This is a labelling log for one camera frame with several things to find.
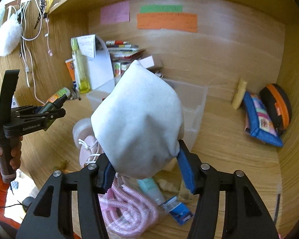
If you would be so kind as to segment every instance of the person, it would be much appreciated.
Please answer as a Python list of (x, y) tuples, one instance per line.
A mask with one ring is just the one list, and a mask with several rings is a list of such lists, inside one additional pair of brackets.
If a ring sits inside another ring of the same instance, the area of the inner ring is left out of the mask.
[[(20, 168), (21, 165), (21, 145), (22, 145), (21, 141), (22, 140), (23, 137), (20, 137), (19, 144), (11, 150), (12, 159), (10, 161), (10, 165), (13, 168), (13, 170), (17, 170), (18, 168)], [(3, 183), (1, 173), (0, 173), (0, 225), (11, 238), (15, 238), (21, 224), (15, 222), (10, 218), (6, 218), (4, 216), (4, 208), (2, 208), (6, 204), (9, 186), (10, 186), (9, 184)], [(80, 237), (74, 234), (74, 239), (80, 239)]]

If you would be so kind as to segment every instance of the blue packet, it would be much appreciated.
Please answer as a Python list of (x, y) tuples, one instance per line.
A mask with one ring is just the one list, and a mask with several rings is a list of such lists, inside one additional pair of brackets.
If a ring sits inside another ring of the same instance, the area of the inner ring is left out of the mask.
[(177, 200), (177, 197), (171, 197), (162, 204), (163, 209), (168, 212), (173, 219), (179, 224), (183, 225), (190, 220), (194, 215), (189, 208), (182, 202)]

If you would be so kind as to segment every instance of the orange sticky note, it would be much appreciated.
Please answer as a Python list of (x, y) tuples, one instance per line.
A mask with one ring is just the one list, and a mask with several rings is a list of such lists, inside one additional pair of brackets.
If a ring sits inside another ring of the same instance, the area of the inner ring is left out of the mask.
[(138, 29), (176, 29), (197, 32), (197, 14), (192, 13), (139, 13)]

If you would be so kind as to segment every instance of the green sticky note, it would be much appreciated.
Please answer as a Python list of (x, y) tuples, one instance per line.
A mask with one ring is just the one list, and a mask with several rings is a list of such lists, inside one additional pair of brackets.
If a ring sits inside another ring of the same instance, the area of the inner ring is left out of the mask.
[(183, 12), (182, 5), (159, 5), (149, 4), (141, 6), (141, 13), (150, 12)]

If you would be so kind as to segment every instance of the green bottle cap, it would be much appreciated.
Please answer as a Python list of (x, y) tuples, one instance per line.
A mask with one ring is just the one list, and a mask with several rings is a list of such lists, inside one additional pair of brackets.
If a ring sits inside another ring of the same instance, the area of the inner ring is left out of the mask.
[(75, 37), (71, 38), (71, 47), (72, 47), (72, 51), (79, 49), (79, 44), (77, 43), (77, 38), (75, 38)]

